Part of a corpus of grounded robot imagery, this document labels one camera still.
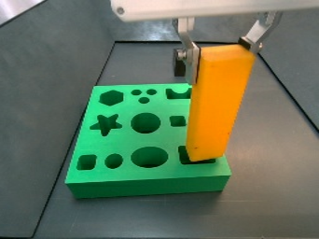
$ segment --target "star-shaped hole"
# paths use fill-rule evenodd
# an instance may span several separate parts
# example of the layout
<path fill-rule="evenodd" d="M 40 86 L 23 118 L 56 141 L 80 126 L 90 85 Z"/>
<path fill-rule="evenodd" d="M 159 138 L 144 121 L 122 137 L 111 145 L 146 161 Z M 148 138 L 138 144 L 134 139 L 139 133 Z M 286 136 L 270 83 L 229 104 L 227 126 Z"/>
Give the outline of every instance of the star-shaped hole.
<path fill-rule="evenodd" d="M 98 123 L 90 127 L 90 130 L 100 130 L 103 137 L 106 137 L 112 129 L 120 129 L 122 125 L 116 122 L 119 115 L 112 115 L 106 117 L 103 115 L 98 116 Z"/>

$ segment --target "green foam block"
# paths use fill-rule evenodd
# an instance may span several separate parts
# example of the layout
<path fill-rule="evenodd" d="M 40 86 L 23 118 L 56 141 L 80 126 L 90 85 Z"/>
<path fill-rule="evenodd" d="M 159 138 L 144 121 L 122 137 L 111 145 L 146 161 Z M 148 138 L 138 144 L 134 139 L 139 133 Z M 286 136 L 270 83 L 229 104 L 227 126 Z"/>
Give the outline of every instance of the green foam block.
<path fill-rule="evenodd" d="M 190 162 L 187 84 L 95 87 L 68 167 L 76 198 L 223 190 L 226 157 Z"/>

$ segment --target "hole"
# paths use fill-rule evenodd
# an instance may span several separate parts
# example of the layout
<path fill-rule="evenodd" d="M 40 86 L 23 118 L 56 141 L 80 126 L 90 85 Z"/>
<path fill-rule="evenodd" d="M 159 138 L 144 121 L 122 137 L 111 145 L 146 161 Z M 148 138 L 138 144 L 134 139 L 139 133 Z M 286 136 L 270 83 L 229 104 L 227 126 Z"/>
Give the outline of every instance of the hole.
<path fill-rule="evenodd" d="M 147 93 L 148 93 L 150 95 L 155 95 L 158 92 L 156 92 L 156 90 L 150 89 L 150 90 L 147 90 Z"/>
<path fill-rule="evenodd" d="M 205 163 L 215 163 L 217 159 L 211 159 L 207 161 L 199 161 L 199 162 L 191 162 L 190 157 L 189 157 L 189 153 L 186 150 L 186 146 L 179 146 L 179 160 L 181 163 L 187 165 L 187 164 L 205 164 Z"/>
<path fill-rule="evenodd" d="M 169 154 L 162 148 L 146 147 L 138 149 L 131 158 L 139 167 L 155 168 L 167 162 Z"/>
<path fill-rule="evenodd" d="M 96 155 L 83 155 L 78 161 L 78 170 L 92 170 L 96 164 Z"/>
<path fill-rule="evenodd" d="M 142 94 L 142 91 L 140 90 L 132 90 L 132 95 L 140 95 Z"/>
<path fill-rule="evenodd" d="M 100 130 L 103 137 L 106 137 L 112 129 L 122 128 L 122 125 L 116 122 L 118 117 L 119 115 L 112 115 L 111 117 L 98 116 L 98 123 L 90 127 L 90 130 Z"/>
<path fill-rule="evenodd" d="M 124 95 L 119 91 L 108 91 L 100 96 L 100 103 L 108 106 L 119 104 L 124 100 Z"/>
<path fill-rule="evenodd" d="M 124 14 L 124 8 L 123 7 L 118 7 L 116 11 L 118 11 L 119 15 Z"/>
<path fill-rule="evenodd" d="M 142 113 L 131 121 L 132 129 L 142 133 L 150 134 L 160 127 L 160 118 L 151 113 Z"/>
<path fill-rule="evenodd" d="M 169 100 L 191 99 L 191 94 L 193 94 L 191 88 L 189 88 L 189 90 L 183 93 L 178 93 L 173 89 L 166 89 L 166 97 Z"/>
<path fill-rule="evenodd" d="M 170 121 L 171 121 L 171 126 L 173 127 L 186 126 L 186 119 L 185 119 L 183 116 L 171 116 Z"/>
<path fill-rule="evenodd" d="M 142 104 L 147 104 L 150 102 L 150 99 L 147 97 L 142 97 L 139 101 Z"/>
<path fill-rule="evenodd" d="M 111 154 L 104 160 L 104 165 L 111 169 L 119 168 L 122 163 L 123 157 L 120 154 Z"/>

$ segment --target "hexagon hole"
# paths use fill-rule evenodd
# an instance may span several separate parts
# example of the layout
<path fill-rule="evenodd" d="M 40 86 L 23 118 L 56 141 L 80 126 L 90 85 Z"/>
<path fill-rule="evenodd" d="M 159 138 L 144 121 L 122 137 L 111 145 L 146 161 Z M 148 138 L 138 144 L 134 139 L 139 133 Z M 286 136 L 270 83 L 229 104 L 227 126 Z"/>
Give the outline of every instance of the hexagon hole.
<path fill-rule="evenodd" d="M 119 104 L 124 100 L 124 94 L 119 91 L 108 91 L 100 96 L 100 103 L 108 106 Z"/>

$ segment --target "orange block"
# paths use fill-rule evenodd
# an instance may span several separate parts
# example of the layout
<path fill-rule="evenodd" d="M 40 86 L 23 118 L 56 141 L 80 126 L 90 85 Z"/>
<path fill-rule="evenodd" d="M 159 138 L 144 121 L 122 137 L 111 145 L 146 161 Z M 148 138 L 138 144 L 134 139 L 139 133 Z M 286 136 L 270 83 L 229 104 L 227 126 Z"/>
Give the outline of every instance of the orange block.
<path fill-rule="evenodd" d="M 225 154 L 254 60 L 241 45 L 201 50 L 186 143 L 194 162 Z"/>

